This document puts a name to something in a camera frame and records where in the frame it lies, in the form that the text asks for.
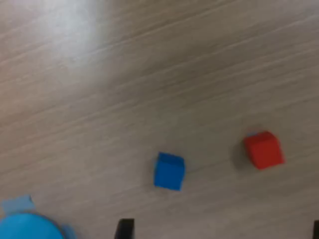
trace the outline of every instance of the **red cube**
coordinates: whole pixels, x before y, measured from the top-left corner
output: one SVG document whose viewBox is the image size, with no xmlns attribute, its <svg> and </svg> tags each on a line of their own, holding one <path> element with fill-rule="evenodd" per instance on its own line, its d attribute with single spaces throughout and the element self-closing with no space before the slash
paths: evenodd
<svg viewBox="0 0 319 239">
<path fill-rule="evenodd" d="M 279 141 L 268 131 L 246 137 L 244 144 L 250 160 L 258 169 L 285 162 Z"/>
</svg>

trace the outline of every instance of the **table surface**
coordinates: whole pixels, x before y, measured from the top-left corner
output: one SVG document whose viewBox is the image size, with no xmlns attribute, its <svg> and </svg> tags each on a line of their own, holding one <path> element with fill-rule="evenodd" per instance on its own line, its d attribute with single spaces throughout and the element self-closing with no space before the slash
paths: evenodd
<svg viewBox="0 0 319 239">
<path fill-rule="evenodd" d="M 79 239 L 309 239 L 319 218 L 317 0 L 1 0 L 0 200 Z M 257 171 L 267 129 L 286 164 Z M 181 192 L 153 186 L 181 155 Z"/>
</svg>

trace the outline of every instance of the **blue cube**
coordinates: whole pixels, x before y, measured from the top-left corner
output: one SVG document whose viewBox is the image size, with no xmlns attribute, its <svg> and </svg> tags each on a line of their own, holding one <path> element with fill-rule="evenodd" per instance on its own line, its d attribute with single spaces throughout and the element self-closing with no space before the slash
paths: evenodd
<svg viewBox="0 0 319 239">
<path fill-rule="evenodd" d="M 185 164 L 182 157 L 159 153 L 154 175 L 155 186 L 180 191 L 184 175 Z"/>
</svg>

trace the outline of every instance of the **cube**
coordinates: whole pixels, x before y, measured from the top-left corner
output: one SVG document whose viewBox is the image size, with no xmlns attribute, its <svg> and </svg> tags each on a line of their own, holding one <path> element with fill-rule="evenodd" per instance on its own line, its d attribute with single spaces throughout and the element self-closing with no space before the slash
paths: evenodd
<svg viewBox="0 0 319 239">
<path fill-rule="evenodd" d="M 185 175 L 184 159 L 168 153 L 159 153 L 155 174 L 154 185 L 180 191 Z"/>
<path fill-rule="evenodd" d="M 244 144 L 250 160 L 260 170 L 285 162 L 279 141 L 268 131 L 246 137 Z"/>
</svg>

